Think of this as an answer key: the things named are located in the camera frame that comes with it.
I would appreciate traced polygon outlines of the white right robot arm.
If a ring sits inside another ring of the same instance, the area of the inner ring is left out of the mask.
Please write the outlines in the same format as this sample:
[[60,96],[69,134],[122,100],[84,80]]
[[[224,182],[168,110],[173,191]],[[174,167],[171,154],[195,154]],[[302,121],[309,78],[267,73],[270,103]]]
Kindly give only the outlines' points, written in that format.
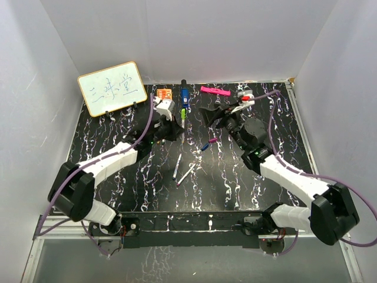
[[276,203],[263,213],[263,229],[271,234],[282,228],[313,232],[327,245],[334,245],[360,221],[349,188],[336,182],[328,184],[276,157],[265,143],[267,131],[261,120],[242,121],[239,108],[220,104],[214,109],[199,109],[204,123],[224,128],[242,149],[246,167],[258,175],[274,181],[298,197],[304,206]]

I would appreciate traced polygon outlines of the lime green pen cap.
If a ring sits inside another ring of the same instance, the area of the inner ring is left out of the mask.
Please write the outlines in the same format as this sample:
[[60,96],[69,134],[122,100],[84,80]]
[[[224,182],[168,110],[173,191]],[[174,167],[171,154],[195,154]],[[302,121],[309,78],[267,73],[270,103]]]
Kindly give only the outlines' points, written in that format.
[[182,120],[186,119],[186,109],[184,109],[184,108],[181,110],[181,119]]

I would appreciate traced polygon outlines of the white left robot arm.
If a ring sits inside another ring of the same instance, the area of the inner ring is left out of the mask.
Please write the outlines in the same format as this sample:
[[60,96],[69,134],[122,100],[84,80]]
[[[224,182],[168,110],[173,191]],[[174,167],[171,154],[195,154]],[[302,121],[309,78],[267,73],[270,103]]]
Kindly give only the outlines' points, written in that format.
[[116,146],[90,160],[65,162],[53,183],[48,201],[72,221],[96,222],[109,235],[121,230],[122,221],[115,209],[94,199],[97,186],[125,167],[139,162],[151,152],[155,142],[175,141],[184,132],[176,119],[165,115],[150,123],[145,136],[132,132]]

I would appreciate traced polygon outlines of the white pen orange tip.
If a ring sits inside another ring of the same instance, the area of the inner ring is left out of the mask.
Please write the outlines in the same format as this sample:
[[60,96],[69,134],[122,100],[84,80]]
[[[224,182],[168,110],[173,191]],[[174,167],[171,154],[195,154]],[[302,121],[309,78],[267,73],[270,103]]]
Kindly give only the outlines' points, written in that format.
[[185,119],[181,120],[181,126],[183,128],[183,132],[181,134],[181,142],[182,142],[182,144],[184,144],[184,140],[185,140]]

